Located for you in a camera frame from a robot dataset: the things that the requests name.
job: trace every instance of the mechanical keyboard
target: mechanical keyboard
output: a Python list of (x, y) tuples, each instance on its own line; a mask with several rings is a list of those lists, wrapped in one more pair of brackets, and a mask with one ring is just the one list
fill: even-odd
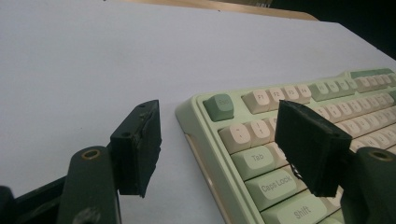
[(317, 198), (274, 142), (280, 100), (314, 109), (349, 133), (350, 149), (396, 153), (396, 74), (349, 71), (312, 82), (192, 96), (177, 119), (227, 223), (344, 223), (342, 189)]

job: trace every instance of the keyboard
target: keyboard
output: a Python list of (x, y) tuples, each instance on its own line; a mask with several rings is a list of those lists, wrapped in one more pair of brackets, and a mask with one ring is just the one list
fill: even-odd
[(274, 142), (280, 100), (314, 109), (349, 133), (350, 149), (396, 153), (396, 74), (348, 71), (312, 82), (197, 94), (177, 119), (227, 223), (344, 223), (342, 189), (317, 198)]

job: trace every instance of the green keyboard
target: green keyboard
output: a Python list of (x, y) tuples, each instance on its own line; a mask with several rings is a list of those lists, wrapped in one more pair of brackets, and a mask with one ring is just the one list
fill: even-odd
[(314, 109), (353, 137), (350, 149), (396, 153), (396, 74), (350, 71), (312, 82), (192, 96), (176, 115), (227, 223), (344, 223), (342, 189), (317, 198), (274, 142), (280, 100)]

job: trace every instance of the wooden edge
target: wooden edge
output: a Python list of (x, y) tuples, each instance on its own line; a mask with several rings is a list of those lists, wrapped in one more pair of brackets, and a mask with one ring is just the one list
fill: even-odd
[(305, 12), (288, 11), (268, 7), (252, 7), (223, 2), (212, 2), (207, 0), (122, 0), (123, 2), (146, 3), (173, 7), (196, 7), (214, 9), (220, 11), (242, 12), (255, 15), (281, 17), (289, 19), (317, 21), (315, 17)]

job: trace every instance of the white surface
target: white surface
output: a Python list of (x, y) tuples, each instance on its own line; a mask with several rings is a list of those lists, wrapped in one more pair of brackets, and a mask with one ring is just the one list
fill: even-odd
[(103, 1), (0, 5), (0, 185), (21, 196), (66, 174), (135, 105), (159, 99), (163, 144), (123, 223), (221, 223), (174, 115), (195, 93), (396, 62), (339, 24)]

